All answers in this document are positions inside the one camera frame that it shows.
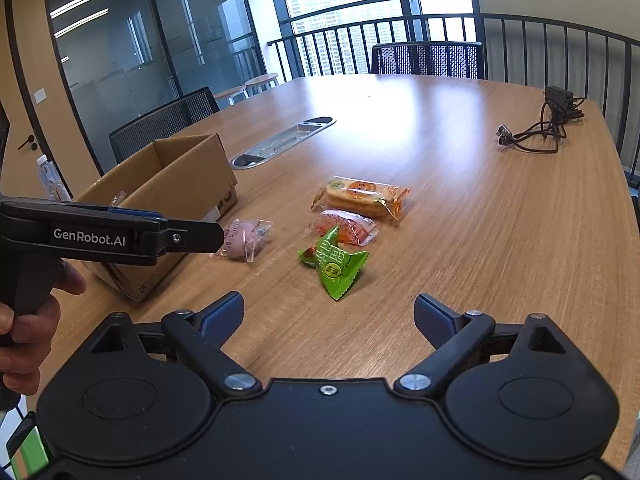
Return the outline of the person's left hand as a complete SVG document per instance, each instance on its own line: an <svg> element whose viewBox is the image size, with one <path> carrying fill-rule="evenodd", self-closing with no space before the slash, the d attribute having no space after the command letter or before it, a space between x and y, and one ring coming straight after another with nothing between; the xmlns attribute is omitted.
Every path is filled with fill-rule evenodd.
<svg viewBox="0 0 640 480"><path fill-rule="evenodd" d="M1 348L1 375L6 388L32 396L40 383L39 367L51 351L53 336L61 318L61 306L53 295L28 315L15 316L1 305L1 333L14 341Z"/></svg>

